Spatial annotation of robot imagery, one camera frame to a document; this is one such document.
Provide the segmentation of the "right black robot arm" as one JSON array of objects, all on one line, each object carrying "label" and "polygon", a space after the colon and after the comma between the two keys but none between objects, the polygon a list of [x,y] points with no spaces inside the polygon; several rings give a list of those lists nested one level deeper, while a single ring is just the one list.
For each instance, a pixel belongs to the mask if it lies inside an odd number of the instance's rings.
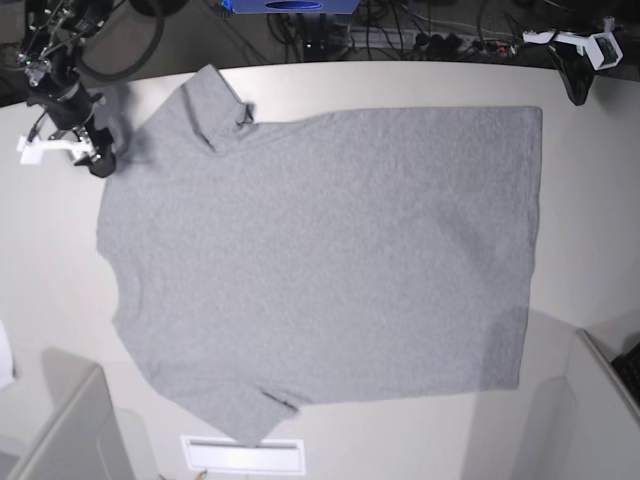
[{"label": "right black robot arm", "polygon": [[116,170],[114,138],[108,128],[98,129],[95,113],[105,97],[89,92],[86,75],[102,83],[124,80],[151,58],[162,38],[165,15],[161,3],[148,3],[155,28],[151,41],[133,65],[116,73],[102,73],[84,61],[84,44],[97,35],[117,9],[112,1],[28,1],[25,36],[16,53],[17,66],[26,76],[26,105],[43,113],[16,147],[26,165],[41,162],[47,152],[65,151],[75,166],[104,179]]}]

